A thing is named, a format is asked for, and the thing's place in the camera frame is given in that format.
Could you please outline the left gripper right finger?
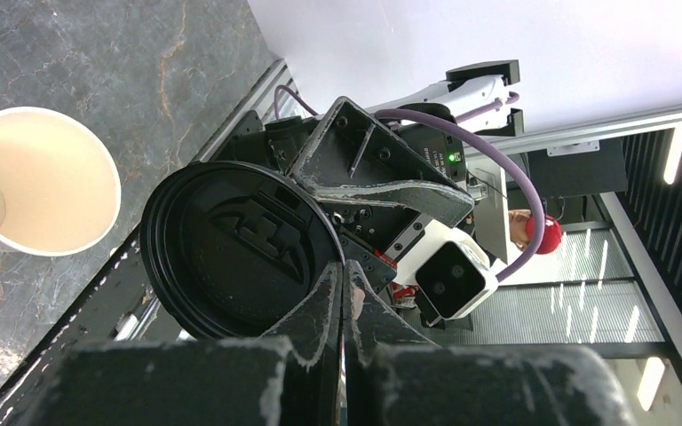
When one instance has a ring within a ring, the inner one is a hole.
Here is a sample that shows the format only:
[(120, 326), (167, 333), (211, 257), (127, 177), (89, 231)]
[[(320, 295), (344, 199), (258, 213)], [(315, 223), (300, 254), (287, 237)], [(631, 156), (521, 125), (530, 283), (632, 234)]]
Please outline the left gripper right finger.
[(578, 345), (439, 346), (344, 267), (352, 425), (632, 425), (607, 363)]

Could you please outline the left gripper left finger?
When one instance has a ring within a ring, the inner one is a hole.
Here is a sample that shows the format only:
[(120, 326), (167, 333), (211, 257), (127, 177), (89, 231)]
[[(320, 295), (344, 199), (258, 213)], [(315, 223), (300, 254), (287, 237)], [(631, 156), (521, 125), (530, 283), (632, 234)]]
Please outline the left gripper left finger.
[(71, 351), (26, 425), (334, 425), (343, 266), (256, 338), (102, 343)]

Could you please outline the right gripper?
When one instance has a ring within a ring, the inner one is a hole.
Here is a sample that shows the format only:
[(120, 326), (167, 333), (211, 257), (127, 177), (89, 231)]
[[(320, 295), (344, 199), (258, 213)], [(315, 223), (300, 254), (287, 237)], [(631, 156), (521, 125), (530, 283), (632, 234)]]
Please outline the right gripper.
[(475, 205), (462, 142), (422, 124), (391, 130), (347, 97), (321, 118), (292, 116), (239, 133), (220, 161), (257, 164), (292, 178), (336, 221), (347, 257), (393, 281), (398, 261), (433, 219), (454, 226)]

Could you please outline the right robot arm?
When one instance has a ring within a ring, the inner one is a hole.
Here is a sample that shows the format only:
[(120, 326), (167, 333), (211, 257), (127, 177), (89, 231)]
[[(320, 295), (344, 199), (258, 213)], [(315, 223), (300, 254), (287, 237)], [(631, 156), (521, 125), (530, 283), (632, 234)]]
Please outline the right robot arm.
[[(516, 137), (515, 59), (449, 70), (443, 81), (388, 103), (462, 124), (483, 136)], [(402, 282), (404, 258), (424, 241), (426, 227), (462, 224), (479, 201), (469, 185), (464, 145), (442, 130), (382, 107), (339, 99), (325, 114), (261, 122), (249, 112), (215, 153), (293, 178), (335, 222), (345, 255), (364, 268), (373, 288)]]

